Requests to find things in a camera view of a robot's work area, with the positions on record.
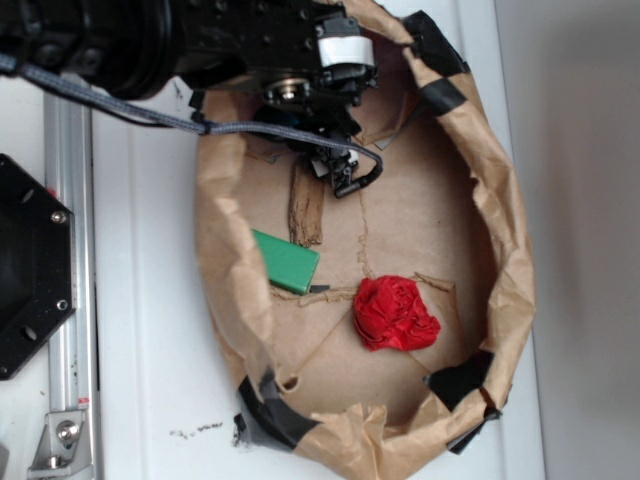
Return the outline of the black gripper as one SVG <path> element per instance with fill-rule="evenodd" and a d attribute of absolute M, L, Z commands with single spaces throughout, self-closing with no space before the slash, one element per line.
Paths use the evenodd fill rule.
<path fill-rule="evenodd" d="M 236 1 L 241 60 L 246 71 L 234 90 L 263 105 L 310 118 L 314 133 L 361 127 L 351 109 L 376 84 L 372 40 L 341 4 L 315 1 Z M 331 186 L 336 198 L 360 189 L 354 182 L 359 154 L 352 149 L 303 142 L 302 165 Z"/>

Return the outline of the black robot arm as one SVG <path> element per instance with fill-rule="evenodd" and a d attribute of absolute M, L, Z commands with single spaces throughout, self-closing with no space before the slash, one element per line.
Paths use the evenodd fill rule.
<path fill-rule="evenodd" d="M 314 1 L 5 1 L 1 71 L 110 115 L 200 135 L 251 133 L 304 153 L 337 197 L 382 173 L 356 175 L 363 147 L 351 111 L 375 85 L 373 45 L 341 4 Z M 253 93 L 250 121 L 190 120 L 140 102 L 173 78 L 196 96 Z"/>

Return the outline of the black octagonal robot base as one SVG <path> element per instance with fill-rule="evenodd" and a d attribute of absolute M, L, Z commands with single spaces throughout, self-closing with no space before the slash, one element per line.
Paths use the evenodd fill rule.
<path fill-rule="evenodd" d="M 31 360 L 75 311 L 74 215 L 1 156 L 1 379 Z"/>

